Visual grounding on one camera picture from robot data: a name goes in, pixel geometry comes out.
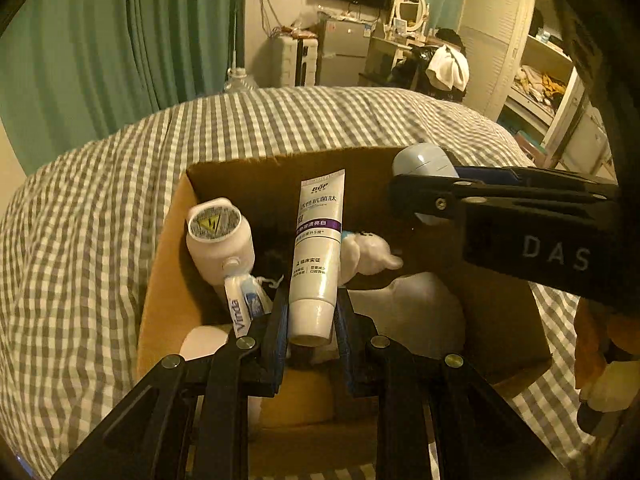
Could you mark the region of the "person's right hand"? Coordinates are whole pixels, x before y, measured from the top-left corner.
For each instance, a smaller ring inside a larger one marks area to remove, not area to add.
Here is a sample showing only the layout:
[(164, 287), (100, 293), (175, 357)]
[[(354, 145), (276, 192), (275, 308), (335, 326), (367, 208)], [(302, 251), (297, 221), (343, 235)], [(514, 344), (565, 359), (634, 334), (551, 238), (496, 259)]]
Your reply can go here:
[(582, 298), (574, 329), (578, 426), (593, 437), (612, 436), (639, 403), (639, 315)]

